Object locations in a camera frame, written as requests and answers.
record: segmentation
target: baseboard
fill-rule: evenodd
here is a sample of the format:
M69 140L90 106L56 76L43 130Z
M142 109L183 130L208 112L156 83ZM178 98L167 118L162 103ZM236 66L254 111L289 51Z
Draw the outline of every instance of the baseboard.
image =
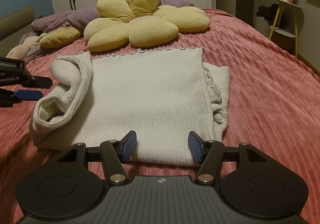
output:
M307 61L303 56L301 56L299 53L298 53L297 58L298 58L298 60L302 61L307 67L309 67L310 69L312 69L312 71L313 71L318 77L320 77L320 72L319 72L309 61Z

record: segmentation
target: metal screw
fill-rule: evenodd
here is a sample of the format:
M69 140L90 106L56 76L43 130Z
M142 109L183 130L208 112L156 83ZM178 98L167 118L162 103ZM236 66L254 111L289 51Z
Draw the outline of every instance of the metal screw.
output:
M110 180L113 182L122 182L126 179L123 174L114 174L110 176Z
M214 177L211 174L201 174L198 176L198 180L201 182L211 182Z

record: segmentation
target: yellow plush toy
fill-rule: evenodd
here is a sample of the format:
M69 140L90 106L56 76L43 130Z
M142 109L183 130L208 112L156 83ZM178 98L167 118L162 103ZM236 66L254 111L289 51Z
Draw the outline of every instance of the yellow plush toy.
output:
M96 8L102 18L91 21L84 39L91 52L109 51L130 42L138 48L165 44L179 32L206 30L210 20L199 8L156 7L159 0L99 0Z

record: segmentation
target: bed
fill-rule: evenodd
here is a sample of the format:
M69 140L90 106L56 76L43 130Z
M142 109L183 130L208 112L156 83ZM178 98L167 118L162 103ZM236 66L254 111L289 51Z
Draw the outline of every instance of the bed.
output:
M161 48L202 46L204 62L231 69L228 128L223 143L237 146L249 142L299 174L308 184L309 198L301 216L310 224L320 223L320 79L294 56L280 49L241 20L214 9L205 9L210 28L200 34L179 34ZM33 75L50 77L55 55L86 51L83 38L27 65ZM113 54L135 52L129 44ZM93 53L92 56L106 55ZM16 223L23 214L15 200L18 181L51 158L55 152L33 146L28 124L34 102L0 109L0 216L2 223ZM150 163L129 163L134 175L191 175L197 168ZM89 169L103 178L101 163ZM235 169L224 164L222 176Z

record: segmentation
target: white crosshair logo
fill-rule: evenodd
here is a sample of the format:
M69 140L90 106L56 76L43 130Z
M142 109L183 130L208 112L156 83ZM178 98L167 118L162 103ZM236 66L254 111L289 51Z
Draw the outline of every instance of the white crosshair logo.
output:
M166 181L167 181L167 180L166 180L166 179L163 179L163 178L158 179L158 182L160 182L161 184L165 183Z

